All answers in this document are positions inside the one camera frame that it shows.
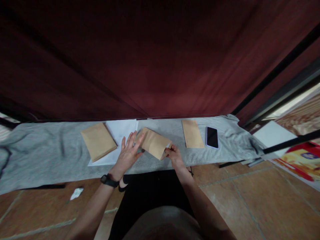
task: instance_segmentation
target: black watch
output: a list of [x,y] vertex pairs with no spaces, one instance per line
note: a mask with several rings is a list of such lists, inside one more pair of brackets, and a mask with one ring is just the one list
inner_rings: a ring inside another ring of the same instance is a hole
[[103,184],[108,185],[108,186],[111,186],[111,187],[114,187],[114,188],[116,188],[116,187],[119,185],[119,182],[113,181],[113,180],[110,178],[110,174],[103,175],[103,176],[100,178],[100,181],[101,181]]

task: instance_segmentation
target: tiled floor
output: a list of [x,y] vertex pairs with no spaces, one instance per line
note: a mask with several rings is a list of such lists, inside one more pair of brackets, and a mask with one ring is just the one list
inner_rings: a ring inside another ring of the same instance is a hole
[[[192,170],[238,240],[320,239],[320,192],[271,163],[224,169],[209,164]],[[99,179],[90,179],[69,183],[65,189],[0,196],[0,240],[63,239],[99,184]],[[80,186],[80,197],[69,201]],[[108,238],[122,197],[114,192],[95,240]]]

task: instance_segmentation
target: white paper scrap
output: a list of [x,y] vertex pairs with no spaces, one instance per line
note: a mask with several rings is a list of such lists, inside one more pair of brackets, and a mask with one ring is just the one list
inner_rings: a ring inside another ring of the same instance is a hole
[[130,133],[138,129],[138,124],[139,122],[136,119],[106,121],[108,130],[118,147],[94,163],[90,159],[88,167],[116,164],[121,152],[123,137],[126,137],[127,142]]
[[83,188],[76,188],[74,190],[73,194],[71,195],[70,201],[75,199],[75,198],[77,198],[77,197],[79,197],[80,194],[82,193],[82,191],[83,191]]

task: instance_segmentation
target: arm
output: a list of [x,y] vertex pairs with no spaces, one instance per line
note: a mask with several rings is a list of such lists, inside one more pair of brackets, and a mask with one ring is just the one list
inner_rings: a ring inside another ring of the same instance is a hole
[[[133,146],[133,141],[137,135],[137,131],[131,133],[125,145],[126,138],[122,139],[121,153],[117,163],[109,171],[111,179],[120,181],[124,173],[137,161],[142,153],[137,154],[137,150],[142,142],[144,134],[139,138],[138,142]],[[113,193],[114,188],[101,184],[93,197],[88,202],[84,211],[72,224],[65,240],[74,239],[94,239],[102,220],[104,211],[106,210],[108,201]]]
[[177,173],[203,234],[208,239],[236,239],[215,206],[198,187],[185,167],[179,149],[172,145],[171,149],[166,148],[165,152],[171,159],[172,167]]

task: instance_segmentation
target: brown paper bag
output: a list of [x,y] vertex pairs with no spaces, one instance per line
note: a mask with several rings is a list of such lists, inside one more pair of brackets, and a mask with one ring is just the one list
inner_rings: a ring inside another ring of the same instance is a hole
[[159,135],[158,133],[151,131],[148,128],[143,128],[136,136],[136,139],[134,140],[135,143],[143,133],[145,135],[140,147],[142,147],[144,150],[146,150],[148,153],[150,153],[157,159],[164,159],[166,157],[164,149],[166,147],[171,148],[171,140]]
[[99,160],[117,148],[117,144],[104,123],[98,123],[81,131],[92,162]]
[[182,120],[182,127],[187,148],[204,148],[196,121]]

